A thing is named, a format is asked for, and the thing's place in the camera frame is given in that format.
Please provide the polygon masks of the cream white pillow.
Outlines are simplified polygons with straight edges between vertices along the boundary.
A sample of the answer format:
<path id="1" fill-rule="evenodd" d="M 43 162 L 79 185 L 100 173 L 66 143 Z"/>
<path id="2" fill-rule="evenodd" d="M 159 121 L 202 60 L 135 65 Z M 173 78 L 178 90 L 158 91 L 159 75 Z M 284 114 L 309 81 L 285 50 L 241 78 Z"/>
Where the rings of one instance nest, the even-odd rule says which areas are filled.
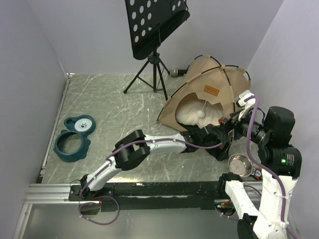
<path id="1" fill-rule="evenodd" d="M 180 102 L 175 111 L 175 119 L 184 125 L 203 128 L 209 124 L 219 125 L 218 120 L 224 116 L 221 103 L 211 104 L 199 99 Z"/>

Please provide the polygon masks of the tan pet tent fabric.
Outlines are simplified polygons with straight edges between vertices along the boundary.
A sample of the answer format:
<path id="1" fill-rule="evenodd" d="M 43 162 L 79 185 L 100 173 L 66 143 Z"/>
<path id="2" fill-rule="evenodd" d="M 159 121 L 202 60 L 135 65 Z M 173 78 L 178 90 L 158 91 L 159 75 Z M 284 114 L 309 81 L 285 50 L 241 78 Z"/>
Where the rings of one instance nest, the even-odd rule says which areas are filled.
<path id="1" fill-rule="evenodd" d="M 178 131 L 218 125 L 220 118 L 228 118 L 239 109 L 235 100 L 250 87 L 246 69 L 200 55 L 188 66 L 156 122 Z"/>

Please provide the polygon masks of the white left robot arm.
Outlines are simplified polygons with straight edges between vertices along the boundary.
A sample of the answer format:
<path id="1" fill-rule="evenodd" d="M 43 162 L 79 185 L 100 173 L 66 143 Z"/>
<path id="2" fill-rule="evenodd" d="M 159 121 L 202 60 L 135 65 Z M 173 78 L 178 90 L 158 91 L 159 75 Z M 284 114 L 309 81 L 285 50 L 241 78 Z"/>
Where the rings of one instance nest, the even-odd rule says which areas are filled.
<path id="1" fill-rule="evenodd" d="M 216 159 L 228 152 L 229 132 L 219 126 L 208 125 L 201 129 L 186 130 L 174 135 L 153 136 L 138 129 L 118 141 L 105 163 L 93 173 L 82 177 L 80 199 L 93 200 L 104 185 L 122 171 L 138 167 L 149 155 L 160 153 L 193 153 L 205 149 Z"/>

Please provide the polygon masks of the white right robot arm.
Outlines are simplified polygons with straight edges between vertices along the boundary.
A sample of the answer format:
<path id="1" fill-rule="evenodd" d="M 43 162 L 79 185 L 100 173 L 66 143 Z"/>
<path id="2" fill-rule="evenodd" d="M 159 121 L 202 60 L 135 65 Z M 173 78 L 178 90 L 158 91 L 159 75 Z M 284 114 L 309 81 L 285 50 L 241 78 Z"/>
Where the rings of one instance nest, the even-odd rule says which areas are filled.
<path id="1" fill-rule="evenodd" d="M 258 145 L 257 164 L 262 174 L 260 206 L 254 206 L 237 174 L 222 174 L 217 192 L 222 198 L 230 198 L 233 204 L 238 215 L 238 238 L 286 239 L 292 234 L 289 207 L 302 164 L 301 152 L 290 144 L 294 113 L 272 106 L 263 124 L 250 123 L 252 117 L 250 113 L 241 120 L 235 131 Z"/>

